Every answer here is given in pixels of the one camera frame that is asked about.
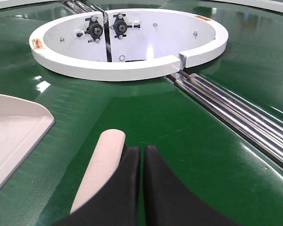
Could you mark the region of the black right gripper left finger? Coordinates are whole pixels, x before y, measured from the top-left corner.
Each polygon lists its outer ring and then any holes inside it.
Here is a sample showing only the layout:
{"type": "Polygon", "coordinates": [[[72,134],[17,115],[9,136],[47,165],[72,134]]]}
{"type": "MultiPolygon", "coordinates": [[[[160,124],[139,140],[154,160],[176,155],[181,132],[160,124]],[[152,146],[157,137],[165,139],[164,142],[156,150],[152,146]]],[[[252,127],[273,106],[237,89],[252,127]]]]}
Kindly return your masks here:
{"type": "Polygon", "coordinates": [[[140,182],[140,149],[128,147],[107,183],[82,207],[55,226],[135,226],[140,182]]]}

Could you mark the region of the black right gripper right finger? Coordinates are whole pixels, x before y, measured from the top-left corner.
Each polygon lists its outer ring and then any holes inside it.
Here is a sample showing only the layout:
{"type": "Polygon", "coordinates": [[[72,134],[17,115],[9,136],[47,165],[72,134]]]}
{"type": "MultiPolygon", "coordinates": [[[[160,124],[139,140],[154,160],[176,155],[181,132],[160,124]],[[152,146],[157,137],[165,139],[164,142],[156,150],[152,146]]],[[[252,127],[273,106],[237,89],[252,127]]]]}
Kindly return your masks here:
{"type": "Polygon", "coordinates": [[[144,151],[143,196],[149,226],[236,226],[191,192],[154,145],[144,151]]]}

